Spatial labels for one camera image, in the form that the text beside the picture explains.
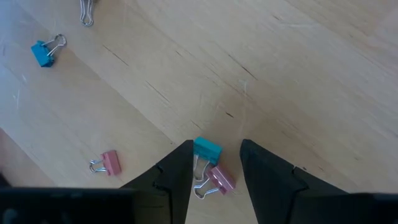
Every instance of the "scratch on floor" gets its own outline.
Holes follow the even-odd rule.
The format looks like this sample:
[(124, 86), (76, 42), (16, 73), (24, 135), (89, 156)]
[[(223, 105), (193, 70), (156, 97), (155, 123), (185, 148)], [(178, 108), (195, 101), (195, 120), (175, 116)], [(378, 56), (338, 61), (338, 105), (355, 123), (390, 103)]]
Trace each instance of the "scratch on floor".
[(277, 16), (275, 16), (275, 15), (272, 15), (272, 16), (273, 16), (275, 19), (281, 21), (281, 18), (279, 18), (279, 17), (277, 17)]
[(225, 111), (225, 114), (227, 114), (227, 115), (230, 116), (231, 118), (234, 118), (234, 116), (232, 116), (232, 114), (228, 113), (227, 111)]
[(157, 94), (159, 94), (165, 101), (167, 101), (168, 103), (170, 103), (170, 101), (163, 95), (161, 94), (159, 91), (157, 91), (157, 89), (152, 86), (149, 82), (145, 81), (153, 90), (155, 90), (157, 92)]
[(18, 94), (17, 94), (17, 110), (19, 110), (19, 89), (18, 89)]
[(319, 24), (313, 23), (313, 24), (291, 24), (291, 23), (280, 23), (283, 26), (286, 27), (291, 27), (291, 28), (313, 28), (313, 27), (318, 27)]
[(285, 131), (281, 131), (281, 133), (289, 139), (293, 139), (290, 135), (288, 135)]
[(193, 122), (192, 120), (191, 120), (191, 122), (192, 122), (196, 127), (198, 127), (199, 129), (201, 129), (201, 128), (199, 127), (199, 125), (197, 125), (195, 122)]
[(102, 45), (106, 50), (108, 50), (109, 52), (111, 52), (115, 57), (117, 57), (120, 61), (122, 61), (125, 65), (129, 66), (129, 64), (127, 64), (123, 59), (121, 59), (118, 55), (116, 55), (115, 53), (113, 53), (112, 50), (110, 50), (109, 48), (107, 48), (105, 45)]
[(203, 64), (206, 68), (208, 68), (211, 72), (213, 72), (219, 79), (223, 80), (213, 69), (207, 66), (205, 63)]
[(182, 57), (182, 55), (180, 54), (180, 52), (178, 52), (178, 51), (175, 51), (179, 56), (181, 56)]
[(220, 106), (220, 103), (217, 103), (216, 109), (215, 109), (214, 114), (213, 114), (213, 121), (216, 119), (216, 115), (217, 115), (217, 111), (218, 111), (218, 107), (219, 106)]
[(242, 136), (244, 125), (246, 124), (246, 108), (248, 105), (248, 81), (246, 80), (239, 80), (239, 83), (243, 85), (243, 108), (242, 108), (242, 122), (241, 127), (239, 128), (239, 136)]
[(242, 93), (241, 91), (239, 91), (237, 88), (235, 88), (234, 86), (232, 86), (232, 85), (229, 84), (228, 82), (225, 82), (225, 84), (227, 84), (229, 87), (231, 87), (233, 90), (235, 90), (238, 94), (243, 95), (243, 96), (246, 97), (246, 98), (249, 98), (249, 100), (253, 100), (253, 99), (251, 98), (251, 96), (249, 96), (249, 95), (246, 95), (246, 96), (245, 96), (244, 93)]
[(251, 75), (255, 80), (258, 80), (251, 72), (249, 72), (249, 70), (247, 68), (245, 68), (241, 63), (239, 63), (234, 57), (232, 57), (230, 54), (228, 54), (228, 56), (234, 61), (236, 62), (240, 67), (243, 68), (243, 70), (245, 70), (249, 75)]
[(25, 83), (27, 83), (27, 79), (24, 74), (22, 74), (22, 79), (24, 80)]
[(203, 104), (203, 96), (202, 96), (202, 93), (200, 92), (200, 94), (199, 94), (199, 109), (201, 109), (201, 107), (202, 107), (202, 104)]

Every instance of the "pink binder clip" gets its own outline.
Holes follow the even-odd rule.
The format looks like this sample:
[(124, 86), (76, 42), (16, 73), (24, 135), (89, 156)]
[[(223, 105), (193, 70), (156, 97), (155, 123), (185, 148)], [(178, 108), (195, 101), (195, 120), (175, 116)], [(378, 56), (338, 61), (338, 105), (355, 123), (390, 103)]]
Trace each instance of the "pink binder clip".
[[(204, 183), (193, 187), (193, 192), (199, 199), (205, 199), (206, 195), (217, 191), (220, 191), (224, 195), (235, 189), (235, 181), (220, 167), (220, 165), (209, 170), (206, 175), (208, 178)], [(199, 194), (198, 189), (206, 185), (209, 180), (211, 180), (216, 188), (207, 190), (203, 195)]]
[[(120, 168), (118, 155), (116, 154), (116, 150), (110, 150), (108, 152), (104, 152), (101, 154), (102, 160), (90, 160), (90, 171), (92, 174), (96, 172), (106, 172), (107, 175), (118, 175), (122, 170)], [(93, 165), (103, 163), (103, 167), (94, 169)]]

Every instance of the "wooden plank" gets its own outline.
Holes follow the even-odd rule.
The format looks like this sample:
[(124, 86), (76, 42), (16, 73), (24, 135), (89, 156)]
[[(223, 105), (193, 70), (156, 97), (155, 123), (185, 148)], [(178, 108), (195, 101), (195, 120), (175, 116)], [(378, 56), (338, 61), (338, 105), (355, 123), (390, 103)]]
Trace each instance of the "wooden plank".
[[(396, 192), (392, 0), (98, 1), (90, 28), (75, 1), (0, 6), (0, 125), (57, 185), (117, 187), (202, 135), (238, 183), (193, 198), (189, 223), (255, 222), (243, 138), (344, 190)], [(30, 45), (58, 32), (68, 47), (38, 68)], [(93, 179), (113, 148), (124, 176)]]
[(54, 182), (0, 129), (0, 173), (14, 187), (54, 187)]

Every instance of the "wire handle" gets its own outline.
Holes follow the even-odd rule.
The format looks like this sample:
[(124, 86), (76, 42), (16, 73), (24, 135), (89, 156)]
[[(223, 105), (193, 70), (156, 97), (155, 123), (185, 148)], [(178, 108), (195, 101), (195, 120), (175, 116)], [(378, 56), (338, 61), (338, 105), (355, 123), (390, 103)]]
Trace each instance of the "wire handle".
[(80, 22), (85, 27), (93, 25), (93, 0), (80, 0)]
[(91, 171), (92, 174), (94, 174), (96, 172), (106, 172), (106, 168), (105, 167), (100, 167), (100, 168), (97, 168), (97, 169), (94, 169), (94, 167), (93, 167), (93, 165), (96, 165), (96, 164), (99, 164), (99, 163), (102, 163), (102, 162), (103, 162), (102, 160), (100, 160), (100, 161), (90, 160), (90, 171)]
[(207, 170), (207, 167), (210, 165), (210, 161), (207, 161), (205, 167), (203, 168), (203, 170), (201, 171), (201, 176), (197, 177), (195, 175), (195, 171), (197, 169), (198, 166), (198, 160), (199, 160), (199, 155), (195, 154), (194, 155), (194, 159), (193, 159), (193, 178), (195, 179), (195, 181), (203, 181), (205, 179), (205, 172)]
[(210, 180), (210, 178), (207, 178), (207, 180), (204, 181), (202, 184), (193, 186), (193, 193), (199, 199), (203, 200), (203, 199), (205, 199), (206, 195), (219, 191), (219, 188), (214, 188), (211, 190), (207, 190), (203, 195), (198, 193), (198, 189), (201, 189), (204, 185), (206, 185), (209, 180)]
[(42, 46), (46, 46), (48, 44), (51, 44), (52, 42), (56, 41), (57, 39), (61, 38), (62, 42), (59, 42), (57, 44), (57, 46), (55, 46), (48, 54), (47, 56), (52, 56), (55, 51), (59, 48), (59, 47), (63, 47), (67, 44), (67, 38), (63, 35), (63, 34), (57, 34), (54, 39), (47, 41), (46, 43), (42, 44)]

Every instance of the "wood grain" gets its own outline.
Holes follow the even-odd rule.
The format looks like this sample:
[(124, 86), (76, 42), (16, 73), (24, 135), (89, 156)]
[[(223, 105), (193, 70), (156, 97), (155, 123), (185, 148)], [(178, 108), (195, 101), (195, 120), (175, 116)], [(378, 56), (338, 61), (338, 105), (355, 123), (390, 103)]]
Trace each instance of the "wood grain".
[[(192, 198), (187, 223), (255, 223), (249, 138), (350, 192), (398, 189), (393, 0), (0, 2), (0, 127), (57, 186), (119, 187), (186, 139), (224, 147), (233, 194)], [(52, 68), (30, 46), (68, 39)], [(116, 149), (123, 173), (87, 162)]]
[(0, 173), (15, 187), (54, 187), (54, 182), (0, 129)]

